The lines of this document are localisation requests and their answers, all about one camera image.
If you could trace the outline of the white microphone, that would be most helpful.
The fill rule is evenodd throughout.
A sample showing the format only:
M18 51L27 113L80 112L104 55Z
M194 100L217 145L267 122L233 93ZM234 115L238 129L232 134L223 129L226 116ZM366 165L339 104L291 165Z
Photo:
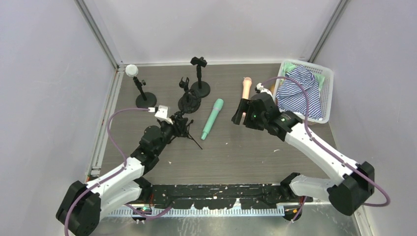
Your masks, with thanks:
M125 73L127 74L127 76L129 77L136 77L137 74L139 73L138 67L134 64L129 64L126 66L125 68Z

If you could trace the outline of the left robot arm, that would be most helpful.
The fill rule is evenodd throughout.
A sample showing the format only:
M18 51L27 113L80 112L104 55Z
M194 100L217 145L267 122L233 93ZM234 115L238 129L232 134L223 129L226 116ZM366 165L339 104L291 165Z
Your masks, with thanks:
M145 129L139 146L118 167L87 183L75 181L63 198L56 219L64 233L89 236L109 213L132 201L150 198L151 183L143 176L154 168L163 149L189 134L191 121L180 115Z

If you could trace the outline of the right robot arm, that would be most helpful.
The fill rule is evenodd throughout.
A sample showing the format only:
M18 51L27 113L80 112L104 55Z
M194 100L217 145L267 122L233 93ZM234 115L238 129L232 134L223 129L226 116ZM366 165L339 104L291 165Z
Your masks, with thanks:
M373 195L375 188L369 181L375 179L375 169L370 163L360 164L341 154L314 134L299 116L290 111L279 111L268 93L258 93L250 100L242 98L232 122L266 130L297 148L328 176L323 179L292 173L280 183L287 195L329 201L347 216Z

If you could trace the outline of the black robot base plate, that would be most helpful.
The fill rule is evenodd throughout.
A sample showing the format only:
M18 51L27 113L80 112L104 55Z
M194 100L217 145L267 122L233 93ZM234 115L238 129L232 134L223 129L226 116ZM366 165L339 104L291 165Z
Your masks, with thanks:
M281 203L301 203L301 197L286 194L277 184L158 184L146 190L133 204L165 209L272 209Z

